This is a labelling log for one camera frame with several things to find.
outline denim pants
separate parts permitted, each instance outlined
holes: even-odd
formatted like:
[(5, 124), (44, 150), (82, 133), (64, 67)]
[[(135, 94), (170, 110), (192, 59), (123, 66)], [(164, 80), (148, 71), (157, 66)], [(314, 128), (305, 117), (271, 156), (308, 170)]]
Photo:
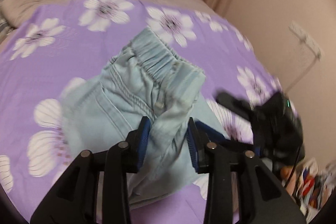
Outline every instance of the denim pants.
[(180, 58), (148, 28), (102, 70), (62, 101), (62, 129), (73, 156), (108, 150), (137, 129), (142, 116), (152, 127), (138, 174), (128, 174), (131, 208), (194, 182), (185, 132), (189, 117), (223, 133), (200, 94), (203, 71)]

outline stitching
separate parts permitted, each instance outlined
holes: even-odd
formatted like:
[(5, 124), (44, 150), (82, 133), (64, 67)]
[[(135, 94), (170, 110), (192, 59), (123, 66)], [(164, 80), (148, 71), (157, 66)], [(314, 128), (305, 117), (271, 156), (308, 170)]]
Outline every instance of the stitching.
[[(158, 86), (161, 86), (162, 83), (161, 82), (158, 82), (157, 79), (155, 79), (155, 77), (152, 75), (151, 72), (148, 71), (148, 69), (146, 68), (146, 66), (143, 64), (143, 62), (141, 60), (139, 60), (138, 56), (136, 55), (136, 52), (133, 52), (134, 53), (134, 57), (137, 58), (137, 64), (146, 72), (146, 74), (150, 77), (150, 79)], [(174, 67), (174, 66), (171, 66), (171, 70), (169, 71), (169, 73), (166, 75), (166, 77), (169, 77), (169, 80), (170, 81), (172, 78), (174, 78), (174, 75), (176, 74), (176, 71), (178, 68), (180, 68), (182, 66), (181, 63), (185, 63), (185, 64), (189, 64), (191, 65), (191, 67), (193, 68), (193, 71), (196, 71), (197, 73), (200, 73), (200, 74), (203, 74), (203, 70), (201, 70), (200, 68), (198, 68), (197, 66), (193, 65), (192, 63), (188, 62), (188, 61), (185, 61), (183, 59), (177, 59), (175, 56), (174, 56), (175, 60), (173, 60), (172, 62), (174, 61), (180, 61), (179, 62), (179, 66), (178, 67)], [(181, 98), (176, 98), (173, 94), (173, 91), (172, 90), (167, 90), (167, 87), (164, 88), (163, 92), (166, 93), (166, 95), (170, 96), (171, 98), (173, 98), (174, 100), (178, 101), (178, 102), (182, 102), (184, 103), (185, 100), (182, 100)]]
[[(150, 34), (154, 35), (157, 38), (157, 41), (160, 42), (159, 45), (163, 47), (163, 50), (165, 50), (165, 54), (170, 54), (171, 57), (173, 57), (175, 59), (175, 60), (172, 60), (171, 62), (180, 61), (180, 62), (191, 65), (191, 67), (194, 70), (199, 71), (200, 73), (204, 73), (201, 68), (197, 67), (196, 65), (187, 61), (186, 59), (180, 57), (169, 45), (167, 45), (165, 42), (163, 42), (154, 32), (152, 32), (152, 31), (150, 31), (150, 32), (151, 32)], [(157, 80), (154, 79), (154, 76), (148, 71), (146, 66), (143, 64), (143, 61), (139, 59), (139, 53), (143, 52), (143, 49), (141, 48), (141, 49), (139, 49), (139, 51), (137, 51), (136, 47), (134, 47), (134, 45), (133, 45), (134, 43), (136, 43), (136, 41), (131, 41), (129, 47), (132, 49), (133, 54), (137, 58), (138, 64), (141, 65), (141, 67), (146, 71), (147, 75), (149, 75), (151, 77), (153, 82), (160, 85), (161, 83), (158, 83)]]
[(97, 102), (97, 104), (98, 104), (98, 106), (102, 109), (102, 111), (107, 115), (107, 117), (108, 117), (108, 119), (113, 123), (113, 125), (115, 126), (115, 128), (119, 131), (119, 133), (120, 133), (120, 135), (123, 137), (123, 138), (125, 138), (125, 136), (124, 136), (124, 134), (121, 132), (121, 130), (120, 130), (120, 128), (116, 125), (116, 123), (113, 121), (113, 119), (112, 119), (112, 117), (110, 116), (110, 114), (105, 110), (105, 108), (100, 104), (100, 102), (98, 101), (98, 99), (97, 99), (97, 97), (95, 97), (95, 100), (96, 100), (96, 102)]
[(114, 66), (110, 67), (110, 72), (111, 72), (111, 75), (114, 77), (114, 79), (116, 81), (115, 84), (118, 85), (119, 89), (124, 93), (124, 95), (129, 100), (133, 101), (133, 103), (135, 103), (137, 106), (139, 106), (145, 114), (149, 115), (150, 119), (153, 122), (157, 117), (154, 114), (153, 110), (149, 107), (149, 105), (147, 105), (147, 103), (144, 102), (144, 100), (142, 100), (140, 97), (134, 95), (133, 93), (131, 93), (129, 91), (129, 89), (127, 88), (127, 86), (122, 81), (120, 74), (117, 72), (117, 70), (115, 69)]
[(74, 105), (73, 108), (70, 108), (69, 110), (70, 110), (72, 113), (74, 113), (75, 111), (77, 111), (77, 109), (78, 109), (83, 103), (85, 103), (85, 102), (88, 100), (89, 97), (91, 97), (91, 94), (92, 94), (92, 93), (97, 92), (97, 85), (98, 85), (98, 84), (100, 85), (100, 81), (98, 81), (98, 82), (92, 87), (91, 91), (90, 91), (89, 93), (87, 93), (87, 94), (84, 96), (84, 99), (83, 99), (83, 97), (82, 97), (82, 99), (81, 99), (79, 102), (77, 102), (77, 103)]

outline jeans pocket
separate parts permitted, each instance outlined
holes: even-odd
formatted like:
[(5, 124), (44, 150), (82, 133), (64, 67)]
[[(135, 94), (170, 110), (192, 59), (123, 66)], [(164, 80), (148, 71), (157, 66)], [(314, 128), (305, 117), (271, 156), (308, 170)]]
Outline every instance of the jeans pocket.
[(117, 131), (120, 137), (120, 141), (125, 140), (128, 133), (133, 130), (128, 121), (125, 119), (123, 114), (118, 110), (118, 108), (113, 104), (113, 94), (110, 99), (106, 93), (104, 87), (99, 84), (97, 87), (99, 90), (96, 92), (96, 101), (100, 106), (101, 110), (104, 112), (105, 117), (109, 122), (114, 125), (113, 130)]

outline bed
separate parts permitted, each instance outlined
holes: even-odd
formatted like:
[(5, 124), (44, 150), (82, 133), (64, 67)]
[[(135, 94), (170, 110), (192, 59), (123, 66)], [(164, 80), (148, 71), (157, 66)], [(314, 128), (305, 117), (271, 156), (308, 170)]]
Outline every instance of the bed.
[[(169, 39), (160, 16), (182, 25), (167, 42), (204, 70), (202, 95), (232, 138), (251, 143), (251, 127), (217, 105), (215, 92), (225, 89), (260, 104), (281, 88), (248, 39), (200, 0), (98, 1), (113, 3), (115, 17), (98, 23), (93, 0), (1, 1), (3, 15), (17, 30), (0, 53), (0, 182), (27, 221), (72, 160), (60, 127), (60, 100), (99, 74), (146, 26)], [(132, 210), (133, 223), (203, 223), (207, 179)]]

